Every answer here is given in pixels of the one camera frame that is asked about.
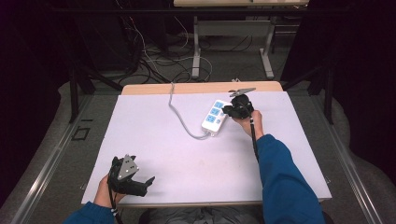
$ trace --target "person's left hand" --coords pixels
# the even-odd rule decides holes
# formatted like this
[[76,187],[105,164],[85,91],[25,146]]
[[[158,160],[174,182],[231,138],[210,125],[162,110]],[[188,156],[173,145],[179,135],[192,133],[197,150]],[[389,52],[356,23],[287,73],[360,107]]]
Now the person's left hand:
[[[96,196],[93,203],[111,208],[110,194],[108,193],[108,185],[107,185],[108,175],[105,175],[99,183],[98,190],[96,191]],[[126,194],[119,194],[113,191],[113,200],[117,203],[125,197]]]

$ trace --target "table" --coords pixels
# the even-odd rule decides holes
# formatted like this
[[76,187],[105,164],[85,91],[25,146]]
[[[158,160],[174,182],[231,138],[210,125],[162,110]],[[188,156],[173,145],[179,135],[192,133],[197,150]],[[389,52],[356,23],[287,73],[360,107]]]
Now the table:
[[[190,131],[198,133],[215,100],[231,101],[229,90],[252,87],[257,90],[247,95],[264,114],[265,131],[290,148],[296,165],[318,199],[330,199],[332,195],[290,98],[278,82],[176,84],[172,105]],[[97,183],[108,172],[112,158],[122,158],[128,153],[136,156],[135,162],[140,167],[133,180],[145,182],[152,176],[156,179],[145,197],[125,197],[120,206],[260,204],[262,184],[251,138],[231,119],[225,121],[215,137],[191,138],[167,105],[170,89],[170,84],[124,88],[82,203],[93,200]]]
[[[309,0],[175,0],[176,7],[286,7],[302,6]],[[201,49],[200,35],[251,35],[265,36],[265,46],[260,49],[262,64],[268,79],[274,78],[274,72],[268,59],[268,52],[276,26],[276,17],[268,21],[199,21],[194,16],[194,56],[192,62],[192,78],[198,78]]]

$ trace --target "power strip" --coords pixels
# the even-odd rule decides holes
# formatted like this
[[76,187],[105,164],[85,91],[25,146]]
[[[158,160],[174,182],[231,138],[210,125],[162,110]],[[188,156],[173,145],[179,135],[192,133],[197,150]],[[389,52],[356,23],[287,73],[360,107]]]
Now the power strip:
[[205,132],[210,132],[210,135],[215,136],[219,133],[219,129],[228,115],[224,114],[222,108],[226,105],[232,105],[229,102],[217,100],[212,105],[209,113],[206,115],[204,122],[202,122],[202,128]]

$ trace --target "blue sleeve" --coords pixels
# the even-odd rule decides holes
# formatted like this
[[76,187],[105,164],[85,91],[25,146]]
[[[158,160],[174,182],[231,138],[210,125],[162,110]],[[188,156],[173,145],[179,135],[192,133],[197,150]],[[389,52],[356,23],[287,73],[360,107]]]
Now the blue sleeve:
[[87,202],[82,208],[74,212],[64,224],[114,224],[111,209]]
[[325,223],[315,192],[294,164],[289,149],[271,134],[257,141],[266,224]]

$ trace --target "hand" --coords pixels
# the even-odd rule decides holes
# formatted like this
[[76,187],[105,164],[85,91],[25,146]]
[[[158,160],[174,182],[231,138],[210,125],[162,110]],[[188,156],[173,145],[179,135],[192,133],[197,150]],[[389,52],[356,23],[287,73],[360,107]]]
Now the hand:
[[[253,117],[254,131],[256,134],[256,140],[258,140],[264,135],[264,130],[262,128],[262,113],[258,110],[254,110],[253,112],[251,112],[251,117]],[[233,120],[238,124],[240,124],[244,129],[245,133],[247,133],[251,137],[250,118],[246,118],[246,119],[233,118]]]
[[[108,193],[108,185],[107,185],[108,175],[102,178],[99,183],[98,190],[96,191],[96,196],[93,203],[111,208],[110,194]],[[113,191],[113,200],[115,200],[116,204],[120,202],[120,200],[125,197],[126,194],[119,194]]]

